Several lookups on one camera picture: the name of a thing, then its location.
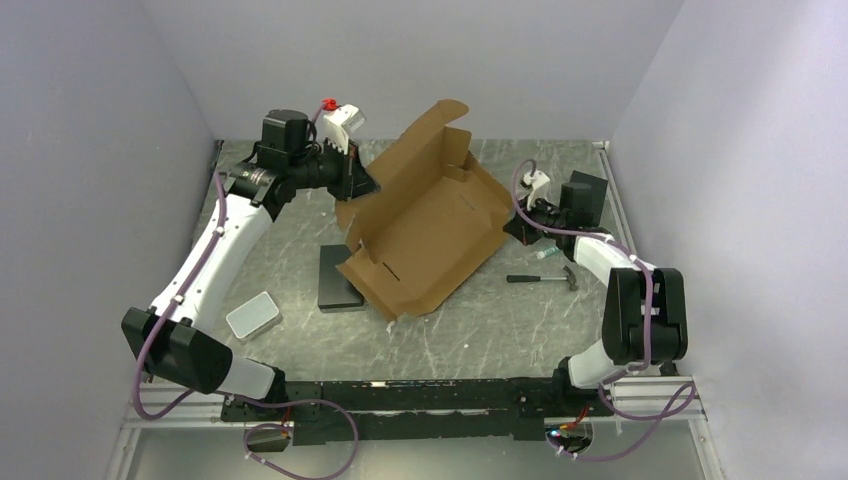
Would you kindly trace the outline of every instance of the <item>marble table surface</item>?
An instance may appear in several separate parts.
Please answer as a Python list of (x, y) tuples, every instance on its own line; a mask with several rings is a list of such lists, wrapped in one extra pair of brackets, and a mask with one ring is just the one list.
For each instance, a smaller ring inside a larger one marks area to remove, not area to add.
[[(367, 161), (391, 140), (364, 141)], [(252, 142), (227, 141), (219, 168), (245, 158)], [(475, 140), (471, 151), (484, 168), (507, 185), (515, 165), (538, 160), (554, 188), (574, 169), (601, 177), (605, 170), (591, 142)], [(207, 194), (195, 235), (209, 219), (214, 189)], [(607, 194), (601, 225), (616, 238), (622, 232)], [(525, 247), (509, 239), (435, 312), (388, 323), (373, 308), (324, 314), (318, 310), (318, 251), (342, 243), (333, 198), (323, 190), (299, 192), (276, 223), (257, 242), (224, 298), (214, 335), (240, 353), (282, 368), (290, 380), (452, 379), (549, 376), (565, 356), (594, 343), (600, 335), (603, 285), (588, 271), (570, 265), (579, 290), (565, 282), (507, 284), (507, 274), (559, 275), (570, 263), (560, 253), (544, 260), (534, 253), (553, 245), (548, 239)], [(282, 319), (240, 341), (225, 315), (267, 291)]]

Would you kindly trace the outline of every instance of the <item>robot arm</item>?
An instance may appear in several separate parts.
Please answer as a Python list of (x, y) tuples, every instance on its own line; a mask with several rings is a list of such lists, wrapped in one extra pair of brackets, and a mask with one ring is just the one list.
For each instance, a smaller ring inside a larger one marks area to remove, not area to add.
[[(561, 187), (558, 205), (546, 198), (550, 179), (543, 172), (526, 173), (521, 185), (528, 190), (518, 201), (526, 217), (548, 228), (591, 234), (548, 233), (534, 228), (518, 213), (504, 226), (505, 232), (525, 245), (542, 237), (553, 238), (566, 257), (586, 268), (607, 287), (601, 339), (560, 363), (560, 368), (567, 367), (571, 386), (595, 388), (630, 365), (641, 364), (645, 358), (645, 277), (634, 258), (616, 248), (612, 235), (599, 227), (606, 180), (574, 172), (571, 180)], [(683, 277), (675, 269), (642, 264), (653, 282), (651, 363), (678, 360), (685, 355), (688, 343)]]
[[(223, 297), (248, 252), (297, 190), (325, 187), (340, 201), (378, 190), (349, 137), (364, 122), (359, 110), (345, 105), (324, 119), (328, 138), (320, 145), (309, 139), (315, 129), (305, 114), (269, 112), (253, 155), (227, 172), (223, 226), (219, 203), (167, 288), (147, 310), (131, 308), (124, 316), (121, 328), (136, 357), (143, 353), (154, 327), (161, 324), (148, 342), (144, 359), (148, 373), (200, 393), (221, 391), (269, 403), (287, 400), (283, 371), (234, 355), (211, 333)], [(206, 252), (213, 239), (217, 244)], [(197, 268), (186, 290), (185, 282)]]

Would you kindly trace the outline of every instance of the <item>cardboard box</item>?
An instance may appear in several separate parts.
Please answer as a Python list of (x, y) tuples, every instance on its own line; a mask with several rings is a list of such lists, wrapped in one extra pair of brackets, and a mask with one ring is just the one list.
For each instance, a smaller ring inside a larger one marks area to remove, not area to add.
[(506, 241), (509, 192), (468, 151), (468, 113), (441, 100), (367, 170), (379, 193), (336, 203), (352, 255), (342, 274), (387, 320), (437, 309)]

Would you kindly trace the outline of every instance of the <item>white wall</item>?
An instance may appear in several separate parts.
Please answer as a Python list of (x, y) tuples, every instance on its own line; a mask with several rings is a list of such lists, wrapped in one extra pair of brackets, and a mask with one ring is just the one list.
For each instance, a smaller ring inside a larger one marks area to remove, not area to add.
[(477, 138), (608, 139), (682, 0), (145, 0), (218, 138), (354, 103), (394, 138), (437, 99)]
[(612, 139), (730, 478), (848, 478), (848, 4), (687, 0)]
[(175, 272), (212, 137), (134, 0), (0, 6), (0, 469), (102, 478), (133, 356)]

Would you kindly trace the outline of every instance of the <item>red cap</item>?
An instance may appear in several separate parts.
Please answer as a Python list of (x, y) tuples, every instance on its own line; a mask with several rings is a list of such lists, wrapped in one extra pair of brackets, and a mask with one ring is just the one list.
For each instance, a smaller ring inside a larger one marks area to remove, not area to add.
[(339, 104), (338, 102), (336, 102), (335, 98), (325, 98), (324, 100), (321, 100), (321, 105), (321, 108), (328, 112), (332, 112), (333, 110), (339, 108)]

